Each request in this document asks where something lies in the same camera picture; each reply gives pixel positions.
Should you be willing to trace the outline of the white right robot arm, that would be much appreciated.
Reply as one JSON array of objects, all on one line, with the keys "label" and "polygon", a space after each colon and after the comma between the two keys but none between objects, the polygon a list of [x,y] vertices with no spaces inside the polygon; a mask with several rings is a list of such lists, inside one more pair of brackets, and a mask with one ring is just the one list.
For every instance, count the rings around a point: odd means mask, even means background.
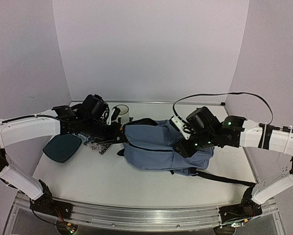
[{"label": "white right robot arm", "polygon": [[184,159],[188,160],[196,151],[206,147],[230,146],[242,148],[256,172],[264,171],[259,164],[264,162],[265,157],[273,164],[271,179],[261,179],[258,183],[192,170],[195,176],[247,187],[240,203],[219,208],[223,225],[260,216],[266,201],[293,187],[292,126],[259,123],[239,116],[227,116],[220,122],[207,107],[194,110],[186,119],[174,114],[171,122],[183,136],[174,145],[174,150]]}]

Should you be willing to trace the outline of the blue grey backpack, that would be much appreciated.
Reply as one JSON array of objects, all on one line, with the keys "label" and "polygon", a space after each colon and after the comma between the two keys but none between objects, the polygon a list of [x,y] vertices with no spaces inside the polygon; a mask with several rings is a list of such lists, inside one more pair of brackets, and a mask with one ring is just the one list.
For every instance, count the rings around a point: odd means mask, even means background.
[{"label": "blue grey backpack", "polygon": [[173,145],[182,138],[169,120],[142,118],[127,123],[123,127],[126,142],[117,153],[132,166],[147,171],[169,171],[171,174],[199,176],[204,179],[255,186],[253,182],[220,177],[204,172],[214,155],[214,149],[200,149],[189,158],[183,158],[173,149]]}]

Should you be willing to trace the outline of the patterned patchwork placemat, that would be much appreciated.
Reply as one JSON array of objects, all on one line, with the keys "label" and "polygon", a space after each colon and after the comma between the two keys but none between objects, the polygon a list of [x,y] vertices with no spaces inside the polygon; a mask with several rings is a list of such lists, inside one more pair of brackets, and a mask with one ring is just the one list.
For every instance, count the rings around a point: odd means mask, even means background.
[{"label": "patterned patchwork placemat", "polygon": [[106,143],[98,143],[94,137],[84,133],[74,133],[73,136],[79,138],[84,146],[101,155],[103,155],[111,146],[110,144]]}]

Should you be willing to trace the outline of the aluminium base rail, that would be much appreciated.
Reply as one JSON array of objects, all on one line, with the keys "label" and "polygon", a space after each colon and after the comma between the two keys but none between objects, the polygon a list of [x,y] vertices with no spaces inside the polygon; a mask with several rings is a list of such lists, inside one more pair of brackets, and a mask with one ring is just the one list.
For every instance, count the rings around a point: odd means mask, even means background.
[{"label": "aluminium base rail", "polygon": [[12,232],[20,209],[30,212],[33,216],[40,214],[59,222],[67,221],[76,225],[132,232],[195,231],[214,227],[234,229],[248,227],[253,222],[271,215],[273,230],[270,234],[285,234],[274,198],[266,201],[254,215],[243,214],[242,217],[238,217],[241,210],[237,204],[221,207],[145,209],[95,205],[56,197],[53,200],[60,210],[60,215],[55,211],[48,212],[41,206],[35,206],[34,210],[31,210],[29,198],[18,192],[10,210],[4,234],[8,235]]}]

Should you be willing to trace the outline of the white ribbed mug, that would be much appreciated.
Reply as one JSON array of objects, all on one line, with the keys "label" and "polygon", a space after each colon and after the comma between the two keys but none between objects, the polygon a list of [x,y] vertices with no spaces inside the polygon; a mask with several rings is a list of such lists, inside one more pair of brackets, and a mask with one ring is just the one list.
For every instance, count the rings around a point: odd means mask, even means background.
[{"label": "white ribbed mug", "polygon": [[120,108],[120,114],[115,120],[115,122],[119,124],[126,124],[130,122],[130,116],[129,116],[129,107],[124,104],[117,105],[115,107]]}]

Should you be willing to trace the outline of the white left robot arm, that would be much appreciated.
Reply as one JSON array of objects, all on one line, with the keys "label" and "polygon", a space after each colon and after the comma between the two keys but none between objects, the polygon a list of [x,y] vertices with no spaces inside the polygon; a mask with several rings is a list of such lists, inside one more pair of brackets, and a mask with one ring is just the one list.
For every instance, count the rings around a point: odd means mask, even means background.
[{"label": "white left robot arm", "polygon": [[101,144],[119,143],[119,114],[101,96],[90,94],[73,106],[0,119],[0,180],[24,193],[33,212],[69,218],[71,204],[54,199],[47,183],[33,177],[33,170],[42,156],[56,163],[69,160],[82,144],[79,134]]}]

